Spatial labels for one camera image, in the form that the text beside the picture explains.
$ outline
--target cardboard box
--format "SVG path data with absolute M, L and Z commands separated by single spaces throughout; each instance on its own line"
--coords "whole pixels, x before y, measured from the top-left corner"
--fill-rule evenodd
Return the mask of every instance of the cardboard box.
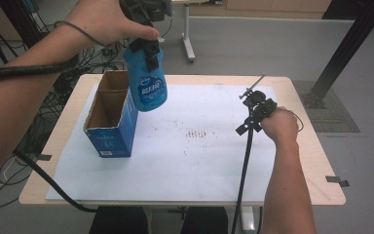
M 102 158 L 130 157 L 138 110 L 127 71 L 107 71 L 99 82 L 84 132 Z

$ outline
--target hand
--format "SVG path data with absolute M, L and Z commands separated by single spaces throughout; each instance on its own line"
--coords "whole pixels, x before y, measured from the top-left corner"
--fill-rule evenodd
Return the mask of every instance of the hand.
M 127 19 L 119 0 L 80 0 L 66 20 L 106 45 L 125 37 L 146 40 L 156 40 L 159 37 L 159 32 L 154 27 Z
M 278 107 L 270 117 L 264 118 L 261 126 L 275 143 L 295 141 L 297 138 L 297 119 L 285 107 Z

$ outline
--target forearm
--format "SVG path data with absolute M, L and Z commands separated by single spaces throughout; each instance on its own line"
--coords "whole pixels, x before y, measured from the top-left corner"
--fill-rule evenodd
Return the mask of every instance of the forearm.
M 262 233 L 316 233 L 296 141 L 277 144 L 266 192 Z
M 6 66 L 57 64 L 73 58 L 90 44 L 79 32 L 63 25 Z M 0 81 L 0 165 L 18 145 L 57 76 Z

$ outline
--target cable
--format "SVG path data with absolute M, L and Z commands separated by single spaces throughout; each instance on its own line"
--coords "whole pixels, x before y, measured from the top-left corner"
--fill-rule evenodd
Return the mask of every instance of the cable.
M 55 74 L 63 71 L 75 69 L 78 58 L 74 57 L 70 61 L 56 65 L 31 65 L 31 66 L 9 66 L 0 68 L 0 78 L 24 76 L 24 75 L 42 75 Z
M 96 213 L 97 209 L 90 209 L 82 206 L 81 204 L 74 201 L 70 198 L 60 187 L 59 185 L 44 171 L 41 167 L 38 166 L 32 159 L 26 157 L 23 153 L 21 153 L 18 149 L 14 150 L 14 154 L 20 157 L 29 167 L 32 168 L 39 176 L 41 176 L 65 201 L 71 204 L 73 207 L 77 208 L 80 211 L 88 212 L 88 213 Z
M 232 234 L 235 234 L 236 225 L 237 225 L 238 217 L 239 217 L 239 211 L 240 211 L 240 207 L 242 205 L 242 196 L 243 196 L 245 174 L 247 172 L 248 159 L 250 158 L 251 144 L 253 142 L 253 126 L 255 125 L 255 123 L 253 122 L 253 119 L 254 119 L 253 118 L 253 109 L 250 106 L 248 107 L 248 117 L 249 117 L 250 121 L 248 123 L 247 146 L 245 148 L 242 178 L 241 178 L 241 181 L 240 181 L 239 196 L 238 196 L 238 202 L 236 204 L 235 217 L 233 219 Z
M 18 157 L 15 159 L 15 161 L 17 161 L 17 163 L 18 163 L 20 166 L 27 166 L 27 164 L 24 164 L 23 162 L 18 161 Z
M 65 20 L 58 20 L 54 23 L 54 27 L 57 27 L 58 24 L 60 23 L 64 23 L 68 26 L 71 26 L 75 29 L 77 29 L 78 31 L 80 31 L 82 34 L 86 35 L 88 38 L 90 38 L 91 40 L 93 40 L 94 42 L 96 42 L 96 44 L 100 45 L 101 47 L 107 47 L 108 45 L 105 45 L 103 44 L 102 42 L 96 40 L 95 38 L 93 38 L 88 32 L 84 31 L 83 29 L 81 29 L 79 26 L 69 22 L 69 21 L 65 21 Z
M 32 13 L 32 10 L 36 10 L 34 13 L 35 13 L 36 16 L 38 17 L 38 19 L 42 22 L 42 24 L 44 25 L 43 27 L 45 27 L 45 29 L 47 30 L 47 32 L 49 32 L 50 29 L 49 29 L 49 28 L 47 27 L 47 25 L 44 23 L 44 21 L 42 20 L 41 16 L 39 15 L 39 12 L 37 11 L 37 9 L 38 9 L 38 5 L 37 5 L 36 2 L 33 1 L 33 0 L 31 1 L 31 3 L 33 4 L 33 8 L 34 8 L 34 9 L 30 9 L 30 8 L 29 8 L 29 4 L 25 4 L 25 6 L 26 6 L 26 8 L 27 8 L 27 10 L 28 10 L 28 12 L 29 12 L 29 15 L 34 19 L 34 17 L 33 17 L 33 13 Z M 37 22 L 35 19 L 34 19 L 34 21 L 35 21 L 36 26 L 39 27 L 38 22 Z
M 1 178 L 2 170 L 4 170 L 6 164 L 8 163 L 8 161 L 11 160 L 11 158 L 13 158 L 13 157 L 9 157 L 9 158 L 8 158 L 8 159 L 7 159 L 7 160 L 2 164 L 2 166 L 0 167 L 0 183 L 1 183 L 1 184 L 4 184 L 4 185 L 15 185 L 15 184 L 18 184 L 18 183 L 20 183 L 20 182 L 26 180 L 27 178 L 29 178 L 29 175 L 28 175 L 27 177 L 25 177 L 25 178 L 23 178 L 23 179 L 20 179 L 20 180 L 17 181 L 17 182 L 12 182 L 12 183 L 9 183 L 9 180 L 12 178 L 12 176 L 11 176 L 10 178 L 5 178 L 5 179 L 6 179 L 5 181 Z M 17 172 L 15 173 L 15 175 L 17 175 L 18 173 L 20 173 L 22 170 L 24 170 L 24 169 L 27 167 L 27 165 L 21 165 L 21 166 L 22 166 L 22 168 L 21 168 L 19 171 L 17 171 Z
M 16 159 L 17 157 L 13 157 L 13 159 L 12 159 L 12 161 L 11 161 L 11 163 L 9 164 L 9 166 L 5 169 L 5 171 L 4 171 L 4 178 L 8 181 L 8 178 L 6 177 L 6 172 L 8 171 L 8 169 L 12 166 L 12 164 L 14 163 L 14 161 L 15 161 L 15 159 Z
M 257 228 L 256 234 L 260 234 L 262 229 L 262 222 L 263 222 L 263 207 L 259 208 L 259 227 Z
M 297 132 L 301 132 L 301 131 L 305 128 L 305 124 L 303 124 L 303 121 L 300 119 L 300 117 L 299 117 L 297 114 L 293 113 L 293 111 L 288 110 L 288 109 L 280 109 L 280 108 L 277 108 L 276 110 L 284 110 L 284 111 L 287 111 L 287 112 L 291 113 L 292 115 L 294 115 L 294 117 L 296 117 L 297 120 L 299 120 L 300 125 L 301 125 L 302 127 L 300 127 L 300 129 L 299 129 Z
M 167 33 L 169 32 L 169 30 L 171 29 L 171 26 L 172 26 L 172 18 L 171 18 L 171 21 L 169 22 L 169 27 L 168 27 L 167 31 L 161 37 L 164 38 L 167 35 Z
M 25 44 L 22 42 L 19 46 L 11 46 L 12 49 L 19 49 L 21 47 L 24 48 Z
M 12 178 L 14 178 L 18 173 L 20 173 L 21 171 L 23 171 L 25 168 L 27 168 L 27 167 L 23 167 L 22 169 L 20 169 L 19 171 L 17 171 L 15 174 L 13 174 L 5 183 L 3 183 L 2 184 L 2 186 L 0 187 L 0 191 L 6 186 L 6 185 L 9 185 L 8 184 L 8 181 L 9 180 L 11 180 Z M 0 208 L 1 207 L 4 207 L 4 206 L 7 206 L 7 205 L 9 205 L 9 204 L 11 204 L 11 203 L 13 203 L 13 202 L 15 202 L 17 199 L 18 199 L 19 197 L 17 197 L 15 200 L 12 200 L 12 201 L 10 201 L 10 202 L 8 202 L 8 203 L 5 203 L 5 204 L 3 204 L 3 205 L 0 205 Z

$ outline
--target white paper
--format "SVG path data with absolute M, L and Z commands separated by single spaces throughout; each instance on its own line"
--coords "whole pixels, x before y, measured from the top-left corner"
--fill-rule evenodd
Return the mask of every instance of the white paper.
M 96 87 L 56 167 L 55 180 L 76 200 L 149 203 L 236 202 L 247 133 L 246 87 L 168 85 L 168 100 L 139 112 L 130 158 L 100 158 L 83 131 Z M 276 100 L 271 87 L 257 87 Z M 243 202 L 262 202 L 273 168 L 275 146 L 254 132 Z M 47 199 L 60 196 L 51 188 Z

